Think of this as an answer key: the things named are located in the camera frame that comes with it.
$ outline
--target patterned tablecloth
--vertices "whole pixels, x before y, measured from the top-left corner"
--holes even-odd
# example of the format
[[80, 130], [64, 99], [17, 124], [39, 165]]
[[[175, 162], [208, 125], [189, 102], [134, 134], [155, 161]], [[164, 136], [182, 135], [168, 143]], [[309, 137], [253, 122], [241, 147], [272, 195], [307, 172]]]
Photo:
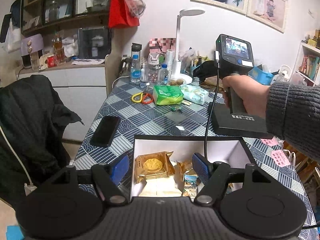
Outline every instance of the patterned tablecloth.
[[[89, 169], [92, 165], [101, 162], [110, 163], [122, 153], [129, 155], [130, 168], [132, 168], [133, 137], [135, 134], [204, 136], [208, 118], [207, 107], [209, 102], [213, 101], [213, 93], [209, 93], [207, 102], [202, 106], [197, 104], [191, 106], [180, 105], [182, 113], [179, 113], [171, 111], [170, 106], [156, 106], [154, 103], [149, 105], [132, 103], [131, 96], [139, 91], [141, 91], [139, 85], [129, 83], [129, 78], [122, 78], [118, 81], [116, 87], [102, 105], [79, 149], [74, 161], [78, 170]], [[221, 94], [218, 94], [216, 102], [223, 103]], [[92, 146], [90, 145], [90, 139], [101, 118], [106, 115], [121, 118], [112, 145], [109, 148]], [[181, 131], [176, 126], [183, 126], [184, 130]], [[218, 136], [212, 128], [208, 135]], [[291, 165], [281, 168], [271, 158], [271, 152], [279, 150], [281, 147], [279, 145], [269, 147], [262, 143], [260, 139], [244, 138], [244, 140], [258, 166], [303, 200], [308, 212], [305, 225], [314, 225], [315, 217], [309, 199], [295, 169]], [[123, 191], [129, 192], [130, 183], [131, 175], [128, 172], [119, 187]], [[84, 190], [94, 192], [94, 189], [88, 185], [82, 187]], [[317, 230], [314, 228], [302, 230], [299, 238], [305, 240], [318, 239]]]

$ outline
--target green tissue pack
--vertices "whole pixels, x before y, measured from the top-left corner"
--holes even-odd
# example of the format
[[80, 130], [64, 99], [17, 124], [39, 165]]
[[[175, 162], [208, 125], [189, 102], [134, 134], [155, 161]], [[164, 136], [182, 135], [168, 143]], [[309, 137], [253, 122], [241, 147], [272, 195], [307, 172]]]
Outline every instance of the green tissue pack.
[[152, 96], [158, 106], [175, 105], [183, 100], [178, 86], [154, 86]]

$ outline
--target sweater sleeve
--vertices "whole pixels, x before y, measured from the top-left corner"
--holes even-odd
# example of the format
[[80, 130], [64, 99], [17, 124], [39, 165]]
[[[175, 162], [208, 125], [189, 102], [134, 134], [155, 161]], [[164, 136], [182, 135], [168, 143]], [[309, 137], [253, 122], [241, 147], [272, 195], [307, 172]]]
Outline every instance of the sweater sleeve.
[[268, 132], [320, 161], [320, 86], [276, 82], [267, 101]]

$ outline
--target wooden countertop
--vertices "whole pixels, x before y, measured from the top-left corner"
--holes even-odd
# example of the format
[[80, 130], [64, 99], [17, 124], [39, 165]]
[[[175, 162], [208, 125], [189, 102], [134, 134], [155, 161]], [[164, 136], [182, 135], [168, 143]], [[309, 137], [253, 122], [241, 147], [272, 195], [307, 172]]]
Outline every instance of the wooden countertop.
[[40, 70], [40, 71], [32, 70], [32, 68], [21, 70], [21, 67], [18, 67], [15, 70], [15, 74], [18, 75], [20, 70], [21, 70], [20, 74], [27, 74], [27, 73], [37, 73], [37, 72], [51, 71], [51, 70], [71, 69], [71, 68], [105, 67], [105, 62], [102, 64], [98, 64], [98, 65], [72, 65], [71, 64], [72, 62], [73, 62], [73, 60], [71, 60], [70, 62], [60, 64], [56, 67], [50, 67], [50, 68], [46, 68], [45, 70]]

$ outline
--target device screen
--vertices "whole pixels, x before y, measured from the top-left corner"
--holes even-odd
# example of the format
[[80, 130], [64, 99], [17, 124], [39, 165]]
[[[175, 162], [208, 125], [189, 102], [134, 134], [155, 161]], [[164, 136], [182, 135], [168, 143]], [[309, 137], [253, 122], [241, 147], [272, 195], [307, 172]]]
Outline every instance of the device screen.
[[227, 53], [249, 59], [247, 44], [226, 38]]
[[98, 147], [109, 147], [120, 123], [120, 117], [105, 116], [95, 130], [90, 144]]

